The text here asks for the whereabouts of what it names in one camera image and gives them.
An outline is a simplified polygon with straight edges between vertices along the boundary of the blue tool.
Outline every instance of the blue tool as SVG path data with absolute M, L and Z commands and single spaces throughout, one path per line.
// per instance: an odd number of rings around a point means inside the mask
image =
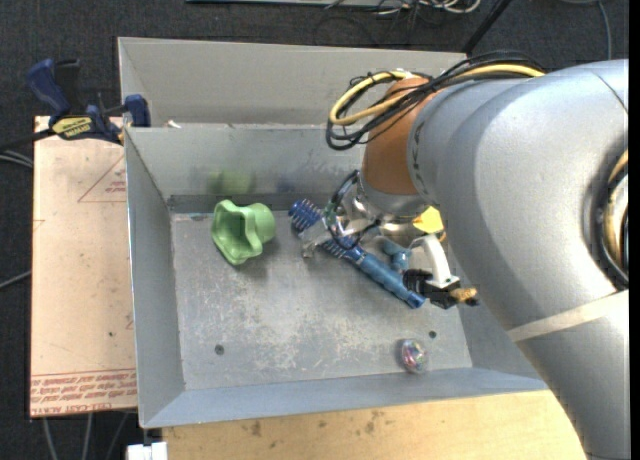
M 308 199 L 296 201 L 289 210 L 294 229 L 302 232 L 322 219 L 322 211 Z M 417 309 L 426 301 L 422 295 L 409 291 L 402 283 L 402 275 L 393 271 L 373 254 L 366 252 L 356 245 L 351 249 L 340 247 L 335 240 L 327 240 L 322 246 L 338 259 L 346 259 L 355 264 L 361 271 L 380 284 L 384 289 L 393 293 L 412 309 Z
M 27 84 L 40 101 L 53 108 L 49 129 L 65 140 L 94 138 L 121 144 L 122 129 L 109 120 L 109 113 L 114 112 L 129 112 L 133 126 L 151 125 L 147 103 L 139 94 L 127 96 L 123 105 L 109 110 L 105 110 L 102 103 L 99 107 L 90 104 L 83 114 L 70 114 L 71 105 L 56 82 L 55 64 L 50 58 L 38 62 L 29 70 Z

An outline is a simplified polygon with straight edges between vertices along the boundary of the clamp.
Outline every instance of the clamp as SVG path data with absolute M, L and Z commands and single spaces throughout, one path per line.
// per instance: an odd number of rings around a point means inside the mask
M 55 68 L 66 71 L 73 77 L 67 80 L 63 90 L 56 81 Z M 49 119 L 49 131 L 64 140 L 79 140 L 93 138 L 116 144 L 123 143 L 122 129 L 109 120 L 109 113 L 128 112 L 131 120 L 127 125 L 149 127 L 151 119 L 147 102 L 139 94 L 127 96 L 124 104 L 105 110 L 102 102 L 99 106 L 90 104 L 83 114 L 71 114 L 72 105 L 67 95 L 75 95 L 75 80 L 79 70 L 78 61 L 66 61 L 54 64 L 48 58 L 35 64 L 27 73 L 27 84 L 36 97 L 53 108 L 54 113 Z

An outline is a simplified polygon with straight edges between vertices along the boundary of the yellow part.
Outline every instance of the yellow part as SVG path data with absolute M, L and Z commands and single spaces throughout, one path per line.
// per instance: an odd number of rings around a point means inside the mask
M 91 117 L 82 115 L 65 117 L 56 122 L 51 129 L 58 135 L 65 135 L 67 138 L 71 138 L 91 130 L 91 122 Z
M 440 212 L 434 207 L 427 208 L 424 213 L 414 219 L 413 226 L 427 234 L 433 234 L 444 230 L 444 224 L 442 223 Z

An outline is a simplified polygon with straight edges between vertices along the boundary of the yellow cable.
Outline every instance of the yellow cable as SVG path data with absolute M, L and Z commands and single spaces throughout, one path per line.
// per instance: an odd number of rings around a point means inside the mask
M 618 172 L 620 172 L 620 170 L 622 170 L 622 167 L 624 167 L 627 163 L 629 163 L 629 149 L 626 149 L 622 153 L 622 156 L 620 156 L 620 159 L 616 163 L 616 166 L 613 167 L 613 170 L 611 171 L 611 175 L 609 176 L 609 181 L 608 181 L 609 183 L 613 181 L 613 178 L 618 175 Z
M 517 64 L 494 64 L 487 65 L 485 67 L 476 67 L 475 69 L 471 69 L 470 71 L 463 72 L 460 76 L 470 76 L 474 74 L 486 74 L 490 72 L 513 72 L 516 74 L 523 74 L 525 76 L 531 76 L 532 78 L 537 78 L 538 76 L 544 76 L 544 72 L 539 71 L 538 69 L 534 69 L 533 67 L 528 67 L 526 65 L 517 65 Z
M 463 72 L 458 76 L 456 76 L 455 78 L 453 78 L 453 81 L 455 81 L 457 78 L 461 78 L 465 76 L 472 76 L 476 74 L 487 74 L 492 72 L 512 72 L 515 74 L 530 76 L 532 78 L 544 75 L 544 72 L 534 69 L 533 67 L 528 67 L 526 65 L 493 64 L 493 65 L 487 65 L 485 67 L 476 67 L 475 69 L 471 69 L 469 71 Z M 351 99 L 356 93 L 360 92 L 365 88 L 377 85 L 381 80 L 389 79 L 390 77 L 395 80 L 403 80 L 407 78 L 413 78 L 415 76 L 410 72 L 406 72 L 406 71 L 386 71 L 386 72 L 379 72 L 372 76 L 369 76 L 368 78 L 362 80 L 360 83 L 358 83 L 357 85 L 354 85 L 349 90 L 347 90 L 347 92 L 345 92 L 342 95 L 342 97 L 338 99 L 338 101 L 336 101 L 336 104 L 333 105 L 333 108 L 331 108 L 331 111 L 329 112 L 329 120 L 333 124 L 336 124 L 338 126 L 350 126 L 351 124 L 356 123 L 360 119 L 369 117 L 371 115 L 378 115 L 388 110 L 389 108 L 391 108 L 391 106 L 393 106 L 395 103 L 400 101 L 400 99 L 402 99 L 406 94 L 401 94 L 401 95 L 392 97 L 390 99 L 387 99 L 386 101 L 383 101 L 382 103 L 378 103 L 375 106 L 365 108 L 364 110 L 361 110 L 352 115 L 348 115 L 347 117 L 338 118 L 338 113 L 342 108 L 342 106 L 344 106 L 344 104 L 349 99 Z
M 393 97 L 391 99 L 387 99 L 382 103 L 366 108 L 365 110 L 362 110 L 353 115 L 349 115 L 348 117 L 343 117 L 341 119 L 338 118 L 338 112 L 340 111 L 340 108 L 342 108 L 342 106 L 349 99 L 351 99 L 355 94 L 357 94 L 358 92 L 360 92 L 361 90 L 367 87 L 372 87 L 378 84 L 380 80 L 389 79 L 390 77 L 394 80 L 400 81 L 400 80 L 412 78 L 415 76 L 407 71 L 386 71 L 386 72 L 379 72 L 372 76 L 369 76 L 368 78 L 362 80 L 360 83 L 358 83 L 357 85 L 354 85 L 349 90 L 347 90 L 342 95 L 342 97 L 336 101 L 336 104 L 333 105 L 333 108 L 331 108 L 331 111 L 329 112 L 329 120 L 334 124 L 337 124 L 338 126 L 348 126 L 364 117 L 382 113 L 386 109 L 390 108 L 391 105 L 398 102 L 400 99 L 402 99 L 403 96 L 400 95 L 397 97 Z

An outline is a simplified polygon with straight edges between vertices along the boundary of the wooden board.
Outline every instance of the wooden board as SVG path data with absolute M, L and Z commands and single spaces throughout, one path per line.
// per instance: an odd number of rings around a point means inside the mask
M 171 460 L 584 460 L 548 390 L 163 429 Z

